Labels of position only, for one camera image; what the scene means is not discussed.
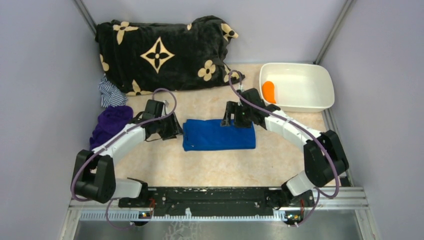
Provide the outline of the blue towel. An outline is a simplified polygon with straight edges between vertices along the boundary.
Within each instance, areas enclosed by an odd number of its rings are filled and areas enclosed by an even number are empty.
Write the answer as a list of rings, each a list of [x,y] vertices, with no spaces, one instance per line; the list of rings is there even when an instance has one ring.
[[[221,126],[220,119],[188,119],[182,124],[184,151],[251,150],[257,146],[254,125],[236,127]]]

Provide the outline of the orange towel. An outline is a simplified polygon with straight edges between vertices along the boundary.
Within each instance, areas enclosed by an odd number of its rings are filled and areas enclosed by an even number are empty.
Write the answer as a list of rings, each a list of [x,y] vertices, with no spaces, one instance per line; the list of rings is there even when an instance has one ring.
[[[275,85],[272,81],[266,81],[263,83],[262,87],[262,95],[263,98],[271,103],[276,104],[276,97],[275,97]]]

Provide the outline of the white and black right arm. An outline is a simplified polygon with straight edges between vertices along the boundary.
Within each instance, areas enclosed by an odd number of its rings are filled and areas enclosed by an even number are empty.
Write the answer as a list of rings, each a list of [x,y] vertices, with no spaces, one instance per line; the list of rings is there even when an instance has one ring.
[[[343,145],[333,130],[315,130],[290,118],[275,104],[266,105],[255,88],[236,90],[239,101],[227,101],[222,127],[258,125],[282,136],[303,153],[304,169],[281,186],[281,200],[295,206],[305,192],[320,188],[349,169]]]

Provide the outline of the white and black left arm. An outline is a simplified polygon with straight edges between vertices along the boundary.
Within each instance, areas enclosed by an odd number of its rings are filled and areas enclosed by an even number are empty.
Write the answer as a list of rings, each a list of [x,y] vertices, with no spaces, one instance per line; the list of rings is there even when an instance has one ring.
[[[147,183],[134,178],[117,178],[115,166],[130,151],[151,135],[162,140],[175,139],[183,130],[174,109],[169,110],[163,101],[149,99],[145,109],[126,120],[124,127],[104,144],[81,150],[75,159],[70,186],[72,197],[80,202],[130,199],[138,207],[149,203]]]

